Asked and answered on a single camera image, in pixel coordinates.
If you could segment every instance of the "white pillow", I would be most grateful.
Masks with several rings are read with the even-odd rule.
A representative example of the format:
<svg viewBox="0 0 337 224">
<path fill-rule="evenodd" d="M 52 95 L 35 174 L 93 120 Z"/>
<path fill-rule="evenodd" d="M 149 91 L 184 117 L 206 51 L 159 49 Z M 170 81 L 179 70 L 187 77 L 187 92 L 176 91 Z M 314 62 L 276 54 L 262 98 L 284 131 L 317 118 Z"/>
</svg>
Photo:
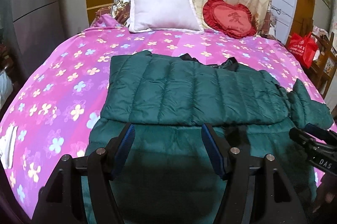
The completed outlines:
<svg viewBox="0 0 337 224">
<path fill-rule="evenodd" d="M 204 33 L 192 0 L 131 0 L 129 31 L 154 29 Z"/>
</svg>

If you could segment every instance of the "metal screw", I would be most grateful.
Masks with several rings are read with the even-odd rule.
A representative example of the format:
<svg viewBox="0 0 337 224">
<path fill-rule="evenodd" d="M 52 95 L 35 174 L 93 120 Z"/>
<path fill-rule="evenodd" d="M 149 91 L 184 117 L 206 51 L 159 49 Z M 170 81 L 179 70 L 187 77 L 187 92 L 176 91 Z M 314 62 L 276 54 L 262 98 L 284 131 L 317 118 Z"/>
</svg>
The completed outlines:
<svg viewBox="0 0 337 224">
<path fill-rule="evenodd" d="M 70 155 L 65 154 L 65 155 L 62 156 L 61 159 L 62 159 L 62 161 L 67 161 L 68 159 L 70 159 Z"/>
<path fill-rule="evenodd" d="M 238 154 L 238 153 L 240 153 L 240 149 L 239 148 L 236 148 L 236 147 L 232 147 L 231 149 L 230 149 L 230 151 L 233 153 L 233 154 Z"/>
<path fill-rule="evenodd" d="M 275 157 L 272 154 L 268 154 L 266 158 L 269 161 L 273 161 L 275 159 Z"/>
<path fill-rule="evenodd" d="M 101 147 L 101 148 L 98 148 L 98 149 L 96 150 L 96 153 L 99 154 L 99 155 L 102 155 L 102 154 L 105 153 L 105 151 L 106 151 L 105 148 Z"/>
</svg>

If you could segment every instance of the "hand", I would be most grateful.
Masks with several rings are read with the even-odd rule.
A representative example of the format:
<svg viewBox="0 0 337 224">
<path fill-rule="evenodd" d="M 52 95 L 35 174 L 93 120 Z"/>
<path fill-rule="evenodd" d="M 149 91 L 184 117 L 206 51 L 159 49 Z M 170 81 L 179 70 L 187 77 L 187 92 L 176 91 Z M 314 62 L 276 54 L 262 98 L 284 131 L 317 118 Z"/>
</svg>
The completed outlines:
<svg viewBox="0 0 337 224">
<path fill-rule="evenodd" d="M 315 213 L 324 203 L 331 203 L 337 198 L 337 176 L 326 173 L 321 179 L 321 185 L 317 188 L 317 196 L 313 204 Z"/>
</svg>

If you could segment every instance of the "green puffer jacket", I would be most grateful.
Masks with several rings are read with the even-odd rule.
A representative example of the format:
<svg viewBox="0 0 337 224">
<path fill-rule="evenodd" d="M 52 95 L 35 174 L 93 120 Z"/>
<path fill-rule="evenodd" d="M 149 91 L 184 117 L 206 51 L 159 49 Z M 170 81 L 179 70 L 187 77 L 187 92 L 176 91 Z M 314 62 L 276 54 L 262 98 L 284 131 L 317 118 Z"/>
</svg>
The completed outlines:
<svg viewBox="0 0 337 224">
<path fill-rule="evenodd" d="M 230 71 L 142 51 L 111 58 L 110 86 L 86 155 L 119 134 L 126 122 L 136 137 L 119 177 L 111 183 L 125 223 L 212 223 L 225 182 L 215 175 L 201 140 L 209 122 L 247 125 L 251 155 L 275 155 L 302 204 L 315 196 L 313 168 L 289 138 L 307 123 L 328 129 L 329 109 L 312 101 L 300 80 L 292 92 L 266 71 L 244 65 Z M 95 223 L 87 179 L 83 196 Z"/>
</svg>

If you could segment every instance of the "wooden chair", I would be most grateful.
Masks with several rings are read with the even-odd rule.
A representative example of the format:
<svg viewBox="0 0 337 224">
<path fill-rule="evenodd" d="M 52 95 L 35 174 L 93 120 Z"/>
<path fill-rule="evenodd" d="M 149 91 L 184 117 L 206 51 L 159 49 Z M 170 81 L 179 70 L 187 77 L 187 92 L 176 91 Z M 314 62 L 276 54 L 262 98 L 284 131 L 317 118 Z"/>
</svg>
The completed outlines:
<svg viewBox="0 0 337 224">
<path fill-rule="evenodd" d="M 318 60 L 312 62 L 311 67 L 304 69 L 304 72 L 322 94 L 322 97 L 325 98 L 337 69 L 337 57 L 331 52 L 334 33 L 331 33 L 330 40 L 326 35 L 318 37 L 313 34 L 313 36 L 317 39 L 318 43 L 321 44 L 322 50 Z M 335 65 L 330 71 L 325 71 L 328 59 L 331 59 Z"/>
</svg>

